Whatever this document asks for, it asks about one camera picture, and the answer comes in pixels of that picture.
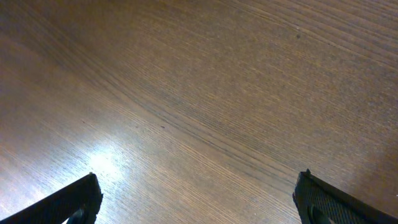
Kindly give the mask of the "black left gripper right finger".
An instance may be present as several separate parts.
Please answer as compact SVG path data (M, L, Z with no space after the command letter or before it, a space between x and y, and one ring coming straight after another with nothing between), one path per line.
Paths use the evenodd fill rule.
M302 224L394 224L397 218L337 189L315 177L310 170L300 172L292 194Z

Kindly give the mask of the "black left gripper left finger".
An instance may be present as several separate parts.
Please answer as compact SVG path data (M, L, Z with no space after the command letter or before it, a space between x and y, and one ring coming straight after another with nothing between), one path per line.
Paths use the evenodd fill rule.
M91 172L1 223L94 223L102 200L97 176Z

